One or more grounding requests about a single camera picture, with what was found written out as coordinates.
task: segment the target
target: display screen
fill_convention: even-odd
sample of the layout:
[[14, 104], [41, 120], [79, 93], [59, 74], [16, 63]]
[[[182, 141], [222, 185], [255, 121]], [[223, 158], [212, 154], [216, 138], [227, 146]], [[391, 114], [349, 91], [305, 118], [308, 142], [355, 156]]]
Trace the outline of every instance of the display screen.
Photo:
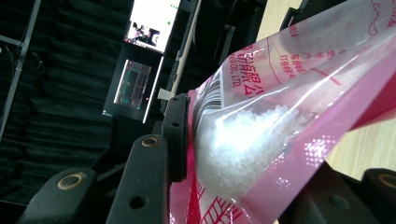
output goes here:
[[150, 66], [126, 60], [114, 104], [140, 109], [150, 71]]
[[180, 0], [134, 0], [124, 41], [163, 53]]

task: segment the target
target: plastic bag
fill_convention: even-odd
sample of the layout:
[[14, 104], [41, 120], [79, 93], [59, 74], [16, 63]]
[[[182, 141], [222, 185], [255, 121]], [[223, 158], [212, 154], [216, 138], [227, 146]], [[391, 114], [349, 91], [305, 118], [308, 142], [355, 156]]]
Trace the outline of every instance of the plastic bag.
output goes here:
[[282, 214], [396, 73], [395, 21], [394, 0], [346, 1], [230, 55], [190, 92], [203, 223]]

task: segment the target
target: transparent plastic bag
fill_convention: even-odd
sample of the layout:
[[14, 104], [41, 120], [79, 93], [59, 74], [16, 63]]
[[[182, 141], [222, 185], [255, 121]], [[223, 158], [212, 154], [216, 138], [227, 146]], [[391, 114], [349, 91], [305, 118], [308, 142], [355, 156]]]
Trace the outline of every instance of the transparent plastic bag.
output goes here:
[[282, 214], [396, 74], [395, 19], [396, 1], [346, 1], [233, 53], [190, 92], [201, 222]]

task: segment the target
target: white powder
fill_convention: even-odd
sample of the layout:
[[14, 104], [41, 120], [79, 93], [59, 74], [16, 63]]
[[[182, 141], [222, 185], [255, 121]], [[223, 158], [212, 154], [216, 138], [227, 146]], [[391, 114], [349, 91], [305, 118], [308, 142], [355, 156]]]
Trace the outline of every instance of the white powder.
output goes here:
[[312, 118], [280, 105], [261, 114], [204, 116], [195, 139], [198, 180], [212, 193], [237, 200]]

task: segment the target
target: pink plastic bag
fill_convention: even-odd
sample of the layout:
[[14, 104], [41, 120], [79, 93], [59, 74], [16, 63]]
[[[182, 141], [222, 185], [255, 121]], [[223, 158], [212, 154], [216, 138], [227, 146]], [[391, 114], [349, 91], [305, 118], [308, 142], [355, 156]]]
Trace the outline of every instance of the pink plastic bag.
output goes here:
[[349, 0], [229, 56], [190, 92], [197, 182], [190, 167], [172, 221], [198, 200], [203, 223], [274, 222], [345, 132], [394, 109], [369, 105], [396, 74], [395, 21], [394, 0]]

